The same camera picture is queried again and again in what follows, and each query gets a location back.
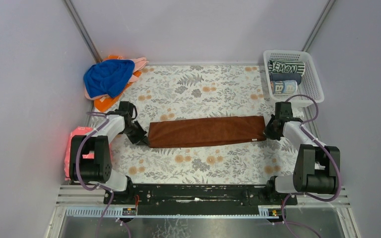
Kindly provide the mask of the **orange blue rabbit towel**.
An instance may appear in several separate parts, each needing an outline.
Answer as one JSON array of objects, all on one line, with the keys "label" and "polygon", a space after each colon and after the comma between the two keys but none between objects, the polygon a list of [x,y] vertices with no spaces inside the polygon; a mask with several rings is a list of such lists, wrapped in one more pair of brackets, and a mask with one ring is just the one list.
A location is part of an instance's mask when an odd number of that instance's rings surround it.
[{"label": "orange blue rabbit towel", "polygon": [[298,90],[295,80],[271,81],[270,86],[273,95],[293,95]]}]

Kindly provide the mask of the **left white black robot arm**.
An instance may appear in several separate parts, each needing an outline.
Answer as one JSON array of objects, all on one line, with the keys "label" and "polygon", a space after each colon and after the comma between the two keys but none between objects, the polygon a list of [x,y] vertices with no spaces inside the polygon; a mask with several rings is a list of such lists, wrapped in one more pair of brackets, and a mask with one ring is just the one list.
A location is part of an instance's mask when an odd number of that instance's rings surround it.
[{"label": "left white black robot arm", "polygon": [[136,121],[136,106],[121,101],[113,111],[89,112],[89,115],[101,117],[103,121],[89,133],[72,137],[69,178],[89,191],[100,187],[110,192],[124,192],[128,177],[113,169],[110,144],[117,135],[125,135],[133,145],[149,146],[147,132]]}]

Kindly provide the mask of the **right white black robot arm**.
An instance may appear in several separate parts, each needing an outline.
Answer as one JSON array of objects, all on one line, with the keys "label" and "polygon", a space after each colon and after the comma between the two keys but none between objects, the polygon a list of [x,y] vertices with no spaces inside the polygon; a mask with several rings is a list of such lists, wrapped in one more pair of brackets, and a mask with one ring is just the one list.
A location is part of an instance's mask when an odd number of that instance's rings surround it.
[{"label": "right white black robot arm", "polygon": [[289,176],[273,176],[267,188],[278,193],[338,195],[340,186],[340,150],[328,146],[308,131],[304,122],[293,115],[290,102],[275,104],[264,135],[271,140],[287,139],[297,149],[294,171]]}]

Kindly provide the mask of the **brown towel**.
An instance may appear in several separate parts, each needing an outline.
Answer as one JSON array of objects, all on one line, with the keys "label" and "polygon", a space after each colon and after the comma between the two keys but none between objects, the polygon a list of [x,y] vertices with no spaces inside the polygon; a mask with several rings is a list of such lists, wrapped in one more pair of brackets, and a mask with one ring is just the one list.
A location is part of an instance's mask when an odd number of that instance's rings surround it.
[{"label": "brown towel", "polygon": [[263,116],[220,117],[152,122],[151,148],[209,147],[265,141]]}]

